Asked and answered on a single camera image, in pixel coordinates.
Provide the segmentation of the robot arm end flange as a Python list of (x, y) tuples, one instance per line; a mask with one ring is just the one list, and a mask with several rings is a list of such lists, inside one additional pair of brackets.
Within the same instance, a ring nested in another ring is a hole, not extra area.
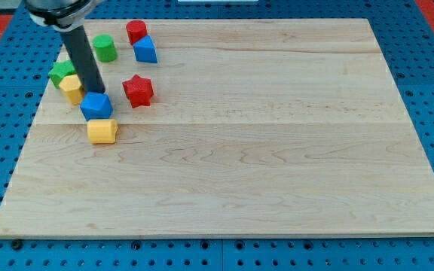
[(29, 16), (39, 26), (70, 32), (83, 26), (85, 17), (102, 0), (23, 0)]

